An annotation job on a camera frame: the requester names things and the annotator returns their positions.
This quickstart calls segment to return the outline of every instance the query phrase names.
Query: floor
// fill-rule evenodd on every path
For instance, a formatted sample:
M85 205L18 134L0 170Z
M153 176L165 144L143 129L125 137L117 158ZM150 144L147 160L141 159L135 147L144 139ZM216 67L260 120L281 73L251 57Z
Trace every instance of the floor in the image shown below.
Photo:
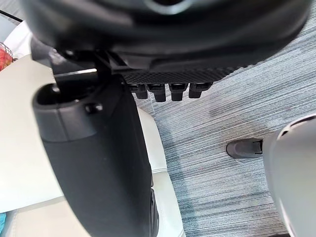
M20 14L15 1L2 0ZM151 114L188 237L268 237L285 233L262 160L235 161L227 142L265 137L316 110L316 8L300 36L278 55L238 70L200 99L136 100Z

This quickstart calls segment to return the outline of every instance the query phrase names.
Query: person's foot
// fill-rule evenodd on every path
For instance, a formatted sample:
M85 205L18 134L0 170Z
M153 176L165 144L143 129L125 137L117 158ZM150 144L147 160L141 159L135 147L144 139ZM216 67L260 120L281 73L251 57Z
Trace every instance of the person's foot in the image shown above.
M290 234L283 234L283 235L275 235L270 237L291 237Z
M260 138L235 140L227 144L226 152L234 159L262 157L262 142Z

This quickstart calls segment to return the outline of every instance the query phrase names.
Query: teal object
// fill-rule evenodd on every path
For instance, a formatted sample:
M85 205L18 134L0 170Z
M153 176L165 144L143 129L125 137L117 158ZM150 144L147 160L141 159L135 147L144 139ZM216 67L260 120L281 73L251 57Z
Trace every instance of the teal object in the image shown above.
M4 228L5 217L6 217L5 213L0 213L0 234Z

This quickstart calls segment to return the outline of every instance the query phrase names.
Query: black plastic housing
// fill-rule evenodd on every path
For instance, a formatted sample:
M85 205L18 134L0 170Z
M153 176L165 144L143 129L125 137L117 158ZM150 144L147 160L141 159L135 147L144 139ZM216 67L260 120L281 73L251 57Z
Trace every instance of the black plastic housing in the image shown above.
M58 51L102 49L117 58L119 68L155 72L262 61L297 36L312 4L312 0L194 0L182 12L165 15L150 8L149 1L157 0L20 2L34 35Z
M78 101L46 85L34 96L33 109L57 180L89 234L155 237L151 167L137 108L123 80L113 77Z

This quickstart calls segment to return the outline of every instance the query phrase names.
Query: textured black plastic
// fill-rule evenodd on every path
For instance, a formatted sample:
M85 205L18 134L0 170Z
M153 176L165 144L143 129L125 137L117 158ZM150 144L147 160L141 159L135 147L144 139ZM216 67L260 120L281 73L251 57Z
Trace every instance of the textured black plastic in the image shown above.
M158 220L151 211L151 167L133 96L121 82L113 79L89 97L59 104L39 99L42 88L33 99L34 112L57 180L89 234L154 237ZM90 113L85 107L91 104L102 107ZM52 111L57 116L49 119ZM45 131L56 121L66 141ZM86 136L70 136L71 123L87 129Z
M221 80L239 67L186 70L179 72L146 72L122 74L127 83L191 83Z

